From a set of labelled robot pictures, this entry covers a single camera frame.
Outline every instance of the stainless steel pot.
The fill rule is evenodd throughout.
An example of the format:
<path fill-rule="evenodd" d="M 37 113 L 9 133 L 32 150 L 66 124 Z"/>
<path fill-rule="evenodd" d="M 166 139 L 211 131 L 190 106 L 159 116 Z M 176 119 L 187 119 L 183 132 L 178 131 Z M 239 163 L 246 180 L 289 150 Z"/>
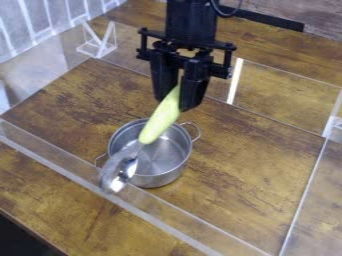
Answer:
<path fill-rule="evenodd" d="M 110 157 L 138 141 L 147 120 L 135 120 L 115 132 L 108 143 Z M 186 125 L 196 130 L 198 135 L 194 139 L 184 129 Z M 152 144 L 144 145 L 139 151 L 138 168 L 130 182 L 142 188 L 155 188 L 170 184 L 183 172 L 192 151 L 192 143 L 199 137 L 200 130 L 191 122 L 172 124 L 159 139 Z"/>

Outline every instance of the wooden surface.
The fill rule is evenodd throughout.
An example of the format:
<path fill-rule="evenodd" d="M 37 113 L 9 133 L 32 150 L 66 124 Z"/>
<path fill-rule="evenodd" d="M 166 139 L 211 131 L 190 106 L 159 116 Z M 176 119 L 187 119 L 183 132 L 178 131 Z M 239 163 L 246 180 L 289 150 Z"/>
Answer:
<path fill-rule="evenodd" d="M 237 6 L 238 1 L 220 4 Z M 342 2 L 339 0 L 245 0 L 243 10 L 305 23 L 305 32 L 342 41 Z"/>
<path fill-rule="evenodd" d="M 160 26 L 162 4 L 130 4 L 138 6 L 124 5 L 111 18 L 136 26 L 144 21 Z M 219 36 L 238 42 L 239 56 L 341 82 L 338 43 L 247 21 L 228 22 L 224 28 L 222 23 Z M 103 19 L 94 24 L 103 30 Z M 147 77 L 90 60 L 3 118 L 92 162 L 106 151 L 114 131 L 128 121 L 150 116 L 156 106 L 151 99 Z M 277 254 L 322 138 L 208 99 L 182 116 L 184 120 L 198 123 L 203 137 L 182 178 L 150 192 Z M 68 254 L 199 254 L 4 145 L 0 161 L 3 211 Z"/>
<path fill-rule="evenodd" d="M 92 162 L 112 132 L 150 116 L 151 93 L 147 77 L 90 60 L 4 119 Z M 182 179 L 151 193 L 277 253 L 322 139 L 212 100 L 184 120 L 198 123 L 203 137 Z"/>

